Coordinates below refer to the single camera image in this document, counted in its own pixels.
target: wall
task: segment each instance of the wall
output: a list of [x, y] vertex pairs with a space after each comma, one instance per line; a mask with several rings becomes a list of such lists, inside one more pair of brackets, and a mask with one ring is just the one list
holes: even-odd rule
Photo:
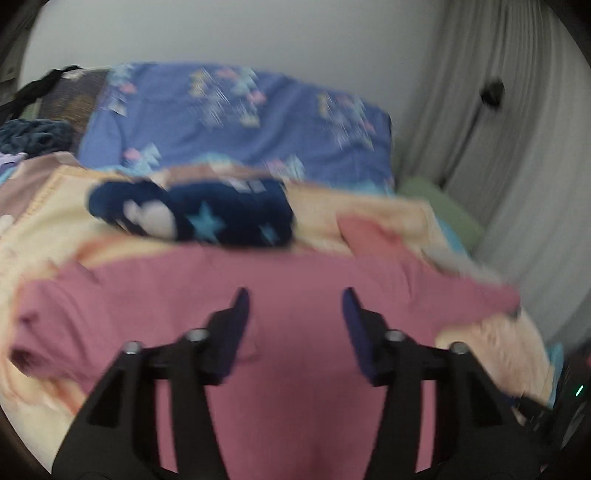
[[244, 64], [348, 90], [404, 116], [446, 0], [50, 0], [21, 84], [68, 64]]

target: red fabric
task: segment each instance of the red fabric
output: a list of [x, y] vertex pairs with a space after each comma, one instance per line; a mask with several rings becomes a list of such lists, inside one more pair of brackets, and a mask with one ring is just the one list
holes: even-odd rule
[[[93, 270], [69, 264], [56, 280], [25, 286], [12, 359], [26, 374], [72, 378], [89, 391], [124, 342], [172, 342], [247, 287], [251, 315], [239, 361], [225, 385], [207, 392], [230, 477], [359, 480], [385, 391], [359, 372], [342, 316], [344, 289], [354, 287], [367, 309], [425, 345], [442, 327], [519, 305], [511, 288], [424, 267], [413, 257], [199, 245]], [[432, 409], [433, 396], [426, 403]], [[434, 434], [433, 419], [423, 423], [419, 468], [429, 465]], [[171, 445], [161, 447], [169, 468]]]

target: gray curtain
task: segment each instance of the gray curtain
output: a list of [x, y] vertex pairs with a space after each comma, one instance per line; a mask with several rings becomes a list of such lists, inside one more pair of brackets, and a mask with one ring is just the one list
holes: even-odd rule
[[[398, 136], [398, 179], [420, 175], [487, 225], [521, 164], [543, 97], [548, 57], [547, 8], [538, 0], [450, 0], [431, 71]], [[484, 110], [479, 92], [500, 77], [499, 112]]]
[[519, 285], [545, 340], [569, 347], [591, 326], [591, 68], [558, 18], [548, 19], [540, 120], [475, 255]]

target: bed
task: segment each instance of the bed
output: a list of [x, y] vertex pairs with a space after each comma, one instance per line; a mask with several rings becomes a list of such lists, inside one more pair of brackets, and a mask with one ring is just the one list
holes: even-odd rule
[[[60, 265], [75, 256], [93, 267], [170, 248], [136, 239], [103, 242], [113, 230], [87, 214], [86, 196], [109, 179], [150, 177], [167, 186], [264, 173], [287, 183], [298, 217], [296, 249], [355, 254], [336, 221], [346, 212], [386, 225], [421, 258], [426, 247], [449, 252], [448, 271], [457, 263], [431, 207], [392, 197], [389, 117], [355, 95], [245, 67], [136, 63], [70, 72], [36, 110], [29, 115], [72, 123], [72, 150], [87, 169], [57, 167], [1, 239], [2, 260], [13, 258], [18, 267], [2, 277], [0, 316], [9, 317], [31, 264], [44, 267], [35, 273], [44, 278], [55, 273], [47, 258]], [[554, 370], [525, 312], [447, 329], [437, 345], [459, 340], [508, 393], [550, 398]], [[11, 368], [2, 373], [2, 406], [18, 435], [1, 418], [6, 447], [25, 459], [18, 462], [23, 478], [40, 478], [83, 395], [70, 382], [28, 380]]]

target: star print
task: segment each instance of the star print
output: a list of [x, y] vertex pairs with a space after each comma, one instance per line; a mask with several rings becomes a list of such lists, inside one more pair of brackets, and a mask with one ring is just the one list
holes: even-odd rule
[[275, 229], [268, 223], [266, 225], [259, 225], [259, 229], [261, 230], [261, 237], [269, 245], [275, 245], [279, 240], [279, 235], [277, 235]]
[[212, 210], [207, 202], [201, 202], [199, 215], [187, 217], [189, 222], [195, 227], [195, 236], [202, 241], [218, 244], [217, 235], [226, 228], [224, 221], [213, 216]]

